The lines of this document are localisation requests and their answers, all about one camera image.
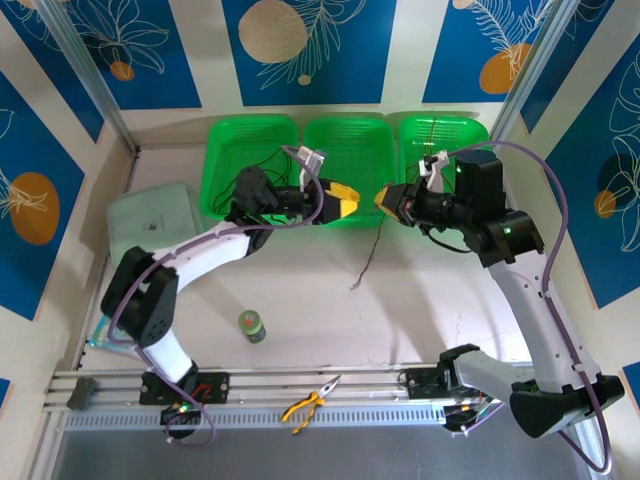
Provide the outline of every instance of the green basket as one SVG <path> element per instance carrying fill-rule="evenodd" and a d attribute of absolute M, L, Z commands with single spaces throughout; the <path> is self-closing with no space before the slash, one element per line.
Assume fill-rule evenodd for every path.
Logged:
<path fill-rule="evenodd" d="M 382 212 L 373 200 L 386 184 L 398 182 L 391 127 L 377 118 L 322 117 L 309 123 L 303 143 L 327 154 L 320 170 L 322 178 L 343 183 L 360 194 L 358 210 L 328 225 L 377 226 Z"/>
<path fill-rule="evenodd" d="M 440 150 L 457 150 L 487 141 L 489 141 L 487 129 L 470 118 L 435 115 L 407 117 L 398 130 L 400 179 L 402 182 L 409 183 L 415 181 L 419 174 L 418 162 L 425 154 L 435 154 Z M 455 190 L 455 157 L 450 161 L 451 168 L 442 170 L 445 192 Z"/>
<path fill-rule="evenodd" d="M 215 220 L 222 220 L 229 213 L 230 202 L 223 208 L 216 206 L 229 197 L 236 175 L 245 167 L 264 162 L 267 176 L 277 182 L 284 174 L 289 160 L 278 152 L 282 145 L 298 144 L 298 128 L 285 115 L 240 115 L 217 122 L 209 131 L 204 173 L 200 189 L 200 210 Z M 286 182 L 298 184 L 299 168 L 291 165 Z M 274 219 L 284 219 L 274 215 Z"/>

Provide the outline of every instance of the yellow-handled pliers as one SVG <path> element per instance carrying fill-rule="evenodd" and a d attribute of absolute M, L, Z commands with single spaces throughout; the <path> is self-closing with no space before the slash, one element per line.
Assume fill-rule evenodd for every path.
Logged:
<path fill-rule="evenodd" d="M 302 425 L 300 425 L 298 428 L 296 428 L 293 431 L 294 435 L 297 435 L 302 431 L 303 428 L 309 425 L 309 421 L 311 420 L 311 417 L 313 417 L 313 414 L 316 413 L 316 408 L 324 405 L 324 402 L 325 402 L 324 397 L 326 397 L 329 394 L 329 392 L 331 392 L 331 390 L 336 388 L 336 385 L 340 381 L 341 376 L 342 375 L 338 375 L 337 377 L 331 379 L 331 381 L 328 383 L 325 383 L 322 386 L 322 388 L 320 388 L 320 390 L 311 392 L 307 398 L 305 398 L 304 400 L 300 400 L 298 403 L 294 403 L 289 408 L 287 408 L 284 414 L 282 414 L 282 421 L 286 422 L 287 420 L 289 420 L 289 417 L 293 412 L 295 412 L 296 410 L 302 407 L 306 407 L 307 405 L 311 405 L 311 410 L 309 410 L 309 414 L 307 415 L 307 418 L 304 419 L 304 422 L 302 423 Z"/>

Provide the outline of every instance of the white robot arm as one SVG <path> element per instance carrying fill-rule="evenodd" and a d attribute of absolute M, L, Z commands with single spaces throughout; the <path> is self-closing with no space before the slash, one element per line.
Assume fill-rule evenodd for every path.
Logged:
<path fill-rule="evenodd" d="M 302 147 L 297 156 L 307 173 L 317 175 L 324 159 L 322 152 Z M 260 167 L 247 167 L 236 178 L 231 211 L 223 222 L 179 245 L 156 252 L 134 247 L 125 254 L 101 310 L 131 336 L 165 383 L 184 390 L 198 383 L 197 366 L 171 328 L 176 296 L 183 288 L 260 249 L 274 230 L 264 215 L 301 216 L 303 220 L 313 215 L 312 223 L 318 225 L 357 209 L 360 198 L 351 188 L 326 179 L 305 181 L 302 186 L 276 187 Z"/>
<path fill-rule="evenodd" d="M 556 432 L 593 415 L 585 390 L 586 376 L 602 408 L 624 394 L 620 379 L 604 376 L 578 338 L 557 299 L 552 284 L 542 286 L 547 256 L 531 218 L 505 207 L 502 163 L 494 153 L 473 150 L 456 157 L 455 193 L 444 193 L 441 169 L 449 165 L 446 152 L 425 157 L 415 184 L 386 187 L 376 197 L 378 206 L 398 222 L 432 229 L 460 230 L 469 249 L 509 302 L 527 343 L 533 370 L 493 359 L 473 345 L 444 352 L 436 372 L 427 376 L 431 387 L 473 388 L 511 406 L 520 427 L 532 437 Z M 546 296 L 559 306 L 568 340 L 579 351 L 572 359 L 567 339 L 559 330 Z M 420 380 L 413 379 L 414 389 Z"/>

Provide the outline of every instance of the light green cloth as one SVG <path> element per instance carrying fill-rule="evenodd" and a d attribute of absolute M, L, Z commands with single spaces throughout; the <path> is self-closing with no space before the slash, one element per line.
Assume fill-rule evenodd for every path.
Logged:
<path fill-rule="evenodd" d="M 194 195 L 180 182 L 118 197 L 109 205 L 107 222 L 114 265 L 132 247 L 154 251 L 202 233 Z"/>

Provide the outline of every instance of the pliers handle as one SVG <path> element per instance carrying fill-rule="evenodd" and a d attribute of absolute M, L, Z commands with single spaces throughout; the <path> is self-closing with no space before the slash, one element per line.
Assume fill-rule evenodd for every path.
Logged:
<path fill-rule="evenodd" d="M 320 397 L 320 395 L 318 395 L 318 392 L 311 392 L 307 398 L 305 398 L 304 400 L 300 400 L 299 402 L 294 403 L 289 408 L 287 408 L 284 414 L 282 415 L 282 421 L 286 422 L 287 420 L 289 420 L 289 417 L 291 416 L 291 414 L 293 414 L 293 412 L 311 404 L 311 410 L 309 410 L 309 413 L 307 414 L 307 417 L 304 419 L 304 422 L 302 423 L 302 425 L 300 425 L 298 428 L 296 428 L 293 431 L 293 434 L 297 435 L 302 431 L 302 429 L 304 429 L 307 425 L 309 425 L 311 418 L 316 413 L 316 408 L 324 405 L 324 402 L 325 402 L 324 398 Z"/>

